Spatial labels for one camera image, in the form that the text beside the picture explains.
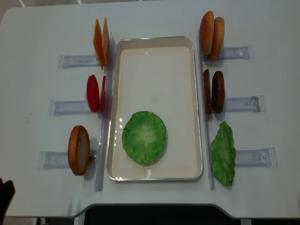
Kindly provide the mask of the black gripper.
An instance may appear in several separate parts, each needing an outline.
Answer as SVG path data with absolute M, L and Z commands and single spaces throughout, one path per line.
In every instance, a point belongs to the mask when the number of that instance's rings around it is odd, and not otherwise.
M 4 217 L 15 195 L 15 187 L 12 180 L 3 182 L 0 179 L 0 216 Z

